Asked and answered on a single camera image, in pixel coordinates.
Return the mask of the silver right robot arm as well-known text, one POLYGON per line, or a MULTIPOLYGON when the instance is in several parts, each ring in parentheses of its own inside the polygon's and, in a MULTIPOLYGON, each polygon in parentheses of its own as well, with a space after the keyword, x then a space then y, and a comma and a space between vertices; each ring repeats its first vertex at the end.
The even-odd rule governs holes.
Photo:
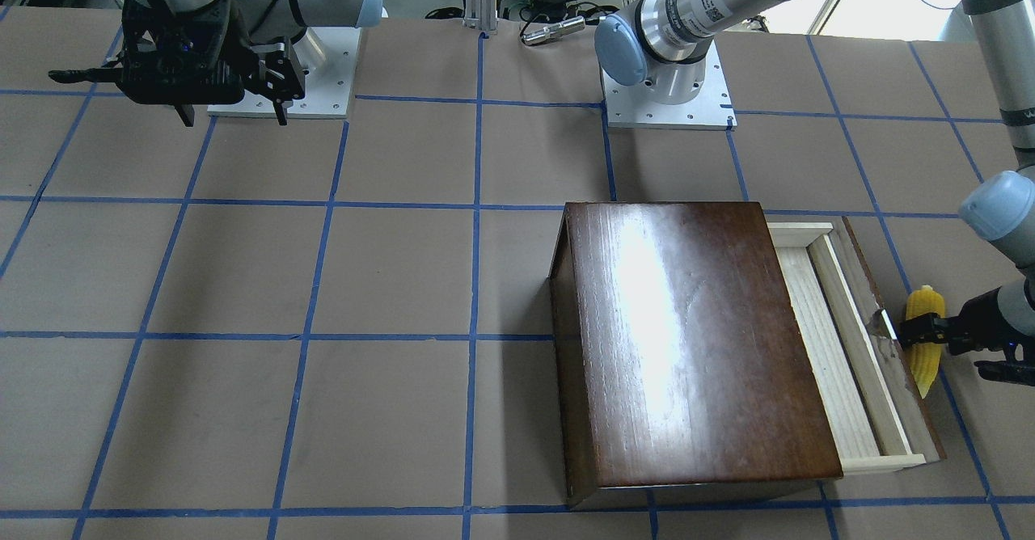
POLYGON ((360 32, 382 17, 383 0, 125 0, 103 81, 186 126, 196 107, 278 124, 344 119, 360 32))

